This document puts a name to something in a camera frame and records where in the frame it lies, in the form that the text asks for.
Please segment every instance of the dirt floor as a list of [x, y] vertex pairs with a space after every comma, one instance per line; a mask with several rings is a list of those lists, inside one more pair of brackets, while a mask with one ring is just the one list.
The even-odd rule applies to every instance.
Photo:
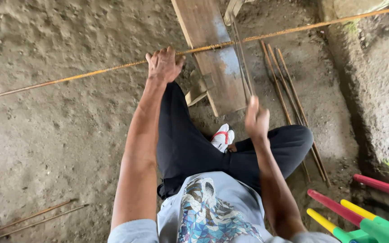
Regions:
[[[223, 13], [226, 2], [220, 1]], [[317, 13], [310, 0], [259, 0], [246, 3], [237, 19], [248, 37], [314, 23]], [[308, 155], [312, 182], [300, 167], [288, 179], [303, 220], [310, 230], [325, 232], [305, 213], [312, 207], [338, 226], [352, 229], [306, 195], [311, 188], [336, 200], [349, 198], [349, 181], [358, 172], [358, 145], [327, 43], [314, 30], [265, 42], [284, 54], [333, 184], [327, 188]], [[1, 0], [0, 92], [141, 60], [146, 52], [169, 44], [177, 50], [188, 48], [170, 0]], [[286, 125], [259, 43], [249, 42], [247, 47], [256, 93], [271, 111], [271, 128]], [[193, 69], [188, 58], [177, 79], [184, 92]], [[72, 198], [79, 201], [71, 207], [90, 204], [13, 234], [10, 241], [107, 239], [127, 130], [146, 76], [147, 66], [139, 65], [0, 98], [0, 226]], [[204, 99], [190, 113], [207, 135], [229, 123], [236, 140], [246, 138], [244, 111], [215, 118]]]

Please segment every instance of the black pants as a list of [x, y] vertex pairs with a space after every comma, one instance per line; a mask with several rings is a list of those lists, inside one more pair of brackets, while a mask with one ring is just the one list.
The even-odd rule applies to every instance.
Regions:
[[[301, 163], [313, 144], [312, 132], [300, 125], [271, 130], [268, 138], [284, 178]], [[181, 88], [176, 82], [169, 83], [160, 108], [157, 162], [163, 183], [157, 194], [162, 199], [175, 195], [187, 177], [210, 171], [223, 171], [260, 194], [258, 160], [251, 140], [235, 146], [237, 152], [222, 153], [205, 139], [190, 119]]]

